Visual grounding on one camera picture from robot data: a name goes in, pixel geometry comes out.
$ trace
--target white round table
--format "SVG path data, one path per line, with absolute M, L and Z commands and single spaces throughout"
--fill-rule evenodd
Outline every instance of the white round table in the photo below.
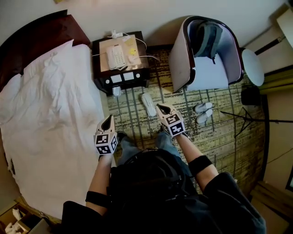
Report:
M 264 83 L 265 74 L 257 55 L 249 49 L 244 49 L 242 51 L 242 60 L 250 81 L 256 86 L 261 86 Z

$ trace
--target patterned carpet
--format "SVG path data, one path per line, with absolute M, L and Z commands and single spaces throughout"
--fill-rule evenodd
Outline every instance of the patterned carpet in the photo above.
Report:
M 208 156 L 219 172 L 230 172 L 238 180 L 242 191 L 247 194 L 261 170 L 265 125 L 254 122 L 235 139 L 234 136 L 239 133 L 243 120 L 222 114 L 220 111 L 245 114 L 244 110 L 241 111 L 241 90 L 250 85 L 248 79 L 244 78 L 225 90 L 182 90 L 173 94 L 168 66 L 170 50 L 151 48 L 148 52 L 161 60 L 149 60 L 152 78 L 149 87 L 127 89 L 118 98 L 108 97 L 110 114 L 115 117 L 116 131 L 125 131 L 141 149 L 155 147 L 155 138 L 160 129 L 159 119 L 149 118 L 140 100 L 140 95 L 148 92 L 155 105 L 171 104 L 181 112 L 193 143 Z M 206 124 L 200 126 L 196 123 L 197 114 L 193 107 L 202 102 L 213 103 L 213 116 Z M 245 106 L 245 109 L 253 118 L 264 118 L 260 106 Z M 185 161 L 177 142 L 173 140 L 173 143 Z M 118 147 L 115 159 L 120 156 L 121 148 Z

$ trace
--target white telephone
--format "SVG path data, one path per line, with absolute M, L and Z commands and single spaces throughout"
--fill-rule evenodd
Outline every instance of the white telephone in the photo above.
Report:
M 120 45 L 108 47 L 106 53 L 110 70 L 120 69 L 126 66 L 123 49 Z

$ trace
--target tripod stand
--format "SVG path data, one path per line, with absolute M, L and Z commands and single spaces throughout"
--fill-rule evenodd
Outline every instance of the tripod stand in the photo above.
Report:
M 275 122 L 275 123 L 287 122 L 287 123 L 293 123 L 292 120 L 254 119 L 253 117 L 251 117 L 251 115 L 247 112 L 247 110 L 244 107 L 242 109 L 245 110 L 245 117 L 240 116 L 240 115 L 231 114 L 231 113 L 228 113 L 228 112 L 221 112 L 221 113 L 224 113 L 224 114 L 227 114 L 227 115 L 232 115 L 232 116 L 242 118 L 244 120 L 244 123 L 242 125 L 242 128 L 241 128 L 240 132 L 236 136 L 234 136 L 234 138 L 236 138 L 240 133 L 242 133 L 252 122 Z

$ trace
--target black cable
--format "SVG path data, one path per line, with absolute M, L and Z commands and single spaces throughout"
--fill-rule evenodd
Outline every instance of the black cable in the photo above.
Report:
M 271 163 L 271 162 L 273 162 L 273 161 L 275 161 L 275 160 L 277 160 L 277 159 L 281 158 L 281 157 L 282 157 L 282 156 L 284 156 L 286 153 L 289 153 L 289 152 L 290 152 L 292 149 L 293 149 L 293 148 L 291 148 L 291 149 L 290 149 L 290 150 L 288 150 L 287 152 L 285 152 L 285 153 L 281 154 L 279 157 L 277 157 L 277 158 L 273 159 L 272 161 L 269 161 L 267 164 L 269 164 L 269 163 Z

